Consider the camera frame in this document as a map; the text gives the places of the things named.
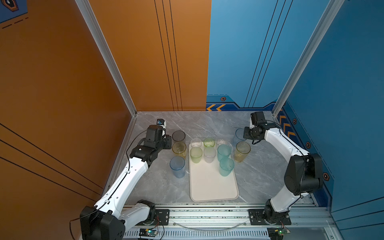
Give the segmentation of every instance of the wire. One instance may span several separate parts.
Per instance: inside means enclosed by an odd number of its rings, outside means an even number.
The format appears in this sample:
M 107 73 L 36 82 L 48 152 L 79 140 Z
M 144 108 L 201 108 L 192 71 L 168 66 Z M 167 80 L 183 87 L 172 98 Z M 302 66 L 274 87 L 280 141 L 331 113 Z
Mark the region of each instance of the wire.
M 272 121 L 272 120 L 267 120 L 267 119 L 266 119 L 266 121 L 274 122 L 274 121 Z M 274 122 L 274 123 L 276 123 L 276 124 L 281 128 L 281 125 L 280 125 L 280 124 L 278 124 L 277 122 Z
M 82 217 L 78 217 L 78 218 L 72 219 L 72 220 L 70 221 L 70 232 L 71 232 L 71 236 L 72 236 L 72 239 L 73 239 L 73 240 L 75 240 L 75 238 L 74 238 L 74 236 L 73 236 L 73 234 L 72 234 L 71 222 L 76 221 L 76 220 L 79 220 L 79 219 L 81 219 L 81 218 L 83 218 L 83 217 L 89 216 L 89 215 L 93 214 L 94 212 L 97 212 L 97 211 L 100 210 L 106 203 L 107 203 L 107 202 L 105 202 L 101 207 L 99 207 L 99 208 L 96 209 L 95 211 L 91 212 L 90 214 L 87 214 L 87 215 L 84 215 L 84 216 L 82 216 Z
M 176 224 L 176 225 L 179 225 L 180 227 L 183 227 L 183 228 L 186 228 L 186 229 L 190 229 L 190 230 L 194 230 L 194 231 L 203 231 L 203 232 L 207 231 L 207 230 L 205 230 L 205 229 L 200 229 L 200 228 L 186 227 L 186 226 L 183 226 L 183 225 L 178 224 L 178 223 L 176 223 L 176 222 L 173 222 L 173 223 Z M 228 230 L 237 228 L 237 227 L 239 227 L 240 225 L 243 225 L 244 223 L 246 223 L 246 222 L 239 223 L 239 224 L 237 224 L 237 225 L 235 225 L 235 226 L 233 226 L 233 227 L 223 228 L 223 229 L 219 229 L 219 230 L 215 230 L 215 231 L 216 231 L 216 232 L 224 232 L 224 231 L 228 231 Z
M 160 224 L 163 226 L 163 235 L 161 236 L 161 238 L 160 238 L 160 240 L 164 237 L 164 234 L 165 234 L 165 229 L 164 229 L 164 225 L 160 222 Z
M 131 144 L 129 145 L 129 147 L 127 148 L 127 151 L 125 151 L 125 154 L 127 155 L 127 158 L 128 158 L 128 170 L 129 170 L 129 168 L 131 167 L 131 162 L 129 161 L 129 156 L 128 156 L 128 150 L 129 150 L 129 148 L 132 146 L 132 143 L 136 140 L 136 138 L 138 137 L 138 136 L 140 136 L 140 134 L 142 134 L 143 132 L 146 132 L 147 130 L 144 130 L 144 131 L 142 131 L 141 133 L 139 133 L 134 139 L 133 139 L 133 141 L 131 142 Z

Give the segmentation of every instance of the green plastic cup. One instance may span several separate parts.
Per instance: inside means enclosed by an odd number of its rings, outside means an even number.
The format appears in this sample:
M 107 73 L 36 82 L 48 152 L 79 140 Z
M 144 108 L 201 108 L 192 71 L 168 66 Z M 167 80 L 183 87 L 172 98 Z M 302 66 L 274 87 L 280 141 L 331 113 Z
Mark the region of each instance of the green plastic cup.
M 215 146 L 215 140 L 213 138 L 206 138 L 204 140 L 204 146 L 205 147 L 214 147 Z
M 201 148 L 199 147 L 193 147 L 189 151 L 189 157 L 194 163 L 199 163 L 201 160 L 201 156 L 203 156 L 203 150 L 201 150 Z

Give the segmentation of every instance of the plastic cup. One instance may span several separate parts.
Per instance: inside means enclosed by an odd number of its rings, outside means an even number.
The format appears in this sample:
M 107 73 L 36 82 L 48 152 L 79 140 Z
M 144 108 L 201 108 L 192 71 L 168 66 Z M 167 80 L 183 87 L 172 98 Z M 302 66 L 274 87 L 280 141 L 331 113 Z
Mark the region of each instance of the plastic cup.
M 226 177 L 232 172 L 234 166 L 234 161 L 226 157 L 220 161 L 220 167 L 218 171 L 221 176 Z
M 194 138 L 191 140 L 191 147 L 201 147 L 201 140 L 199 138 Z
M 243 128 L 236 129 L 235 135 L 233 136 L 233 139 L 232 139 L 232 145 L 236 146 L 239 142 L 245 141 L 243 136 L 244 136 L 244 129 Z
M 213 147 L 206 147 L 204 149 L 204 160 L 207 163 L 213 162 L 214 159 L 215 159 L 215 156 L 216 156 L 216 149 L 215 148 L 213 148 Z
M 172 151 L 175 156 L 186 157 L 187 156 L 187 146 L 183 142 L 175 142 L 172 146 Z
M 182 157 L 176 156 L 173 157 L 170 162 L 169 166 L 172 169 L 173 174 L 177 178 L 182 178 L 185 175 L 185 160 Z
M 213 138 L 206 138 L 204 140 L 204 146 L 205 147 L 214 147 L 215 146 L 215 140 Z
M 185 143 L 185 132 L 177 130 L 172 134 L 173 143 L 183 142 Z
M 242 162 L 248 156 L 248 153 L 251 151 L 251 146 L 247 142 L 239 142 L 236 145 L 235 150 L 235 161 Z
M 221 144 L 217 148 L 217 160 L 220 162 L 224 158 L 228 158 L 232 152 L 232 145 Z
M 199 163 L 202 156 L 203 150 L 200 147 L 193 147 L 189 150 L 189 157 L 194 163 Z

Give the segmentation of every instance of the aluminum frame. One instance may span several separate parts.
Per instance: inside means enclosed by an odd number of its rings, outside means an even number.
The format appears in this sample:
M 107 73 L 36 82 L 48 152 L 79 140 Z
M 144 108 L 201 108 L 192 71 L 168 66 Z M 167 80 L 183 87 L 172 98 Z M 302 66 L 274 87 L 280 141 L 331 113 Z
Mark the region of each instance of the aluminum frame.
M 333 22 L 333 19 L 339 12 L 343 3 L 344 0 L 329 1 L 327 7 L 323 12 L 323 15 L 321 16 L 319 22 L 316 25 L 316 28 L 314 29 L 311 35 L 311 38 L 305 46 L 304 51 L 299 58 L 299 61 L 296 63 L 295 68 L 289 76 L 287 83 L 285 84 L 283 90 L 280 93 L 279 98 L 275 103 L 275 106 L 272 109 L 273 116 L 276 117 L 277 114 L 280 112 L 280 109 L 283 107 L 285 101 L 288 99 L 288 96 L 291 94 L 293 88 L 295 87 L 304 69 L 307 67 L 307 64 L 312 58 L 313 53 L 316 51 L 317 47 L 319 46 L 321 40 L 323 39 L 325 33 L 327 32 L 329 26 Z
M 101 31 L 100 25 L 97 22 L 96 16 L 93 13 L 91 4 L 89 3 L 88 0 L 75 0 L 75 2 L 89 28 L 89 31 L 93 36 L 93 39 L 96 42 L 96 45 L 99 48 L 101 55 L 104 58 L 105 64 L 107 65 L 109 71 L 111 72 L 111 75 L 120 91 L 120 94 L 124 99 L 124 102 L 127 108 L 129 109 L 129 112 L 131 113 L 132 117 L 136 116 L 137 114 L 136 107 L 133 104 L 133 101 L 131 96 L 129 95 L 127 86 L 121 76 L 121 73 L 115 62 L 115 59 L 113 58 L 112 52 L 108 46 L 108 43 L 104 37 L 104 34 Z

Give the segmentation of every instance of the marble countertop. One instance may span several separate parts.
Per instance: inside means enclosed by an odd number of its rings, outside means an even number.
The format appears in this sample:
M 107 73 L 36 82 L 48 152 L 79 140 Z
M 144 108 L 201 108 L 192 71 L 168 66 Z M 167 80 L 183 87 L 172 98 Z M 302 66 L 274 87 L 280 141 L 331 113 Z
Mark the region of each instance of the marble countertop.
M 249 126 L 250 113 L 250 111 L 138 112 L 131 139 L 149 125 L 156 124 L 158 118 L 163 118 L 167 122 L 167 134 L 172 135 L 176 130 L 185 132 L 187 146 L 191 139 L 198 137 L 203 140 L 207 136 L 232 142 L 236 129 Z M 275 121 L 271 112 L 264 114 L 266 119 Z M 128 152 L 143 137 L 145 133 L 135 140 Z M 284 185 L 283 177 L 288 165 L 283 156 L 266 141 L 251 145 L 251 148 L 244 162 L 235 163 L 239 197 L 210 203 L 264 204 L 280 191 Z M 169 167 L 172 157 L 174 157 L 172 150 L 162 150 L 159 153 L 158 158 L 138 181 L 126 204 L 135 204 L 141 199 L 156 204 L 195 203 L 190 198 L 189 157 L 187 155 L 185 159 L 186 174 L 181 179 L 176 178 Z M 124 167 L 126 163 L 125 156 L 121 166 Z M 310 196 L 299 202 L 313 203 Z

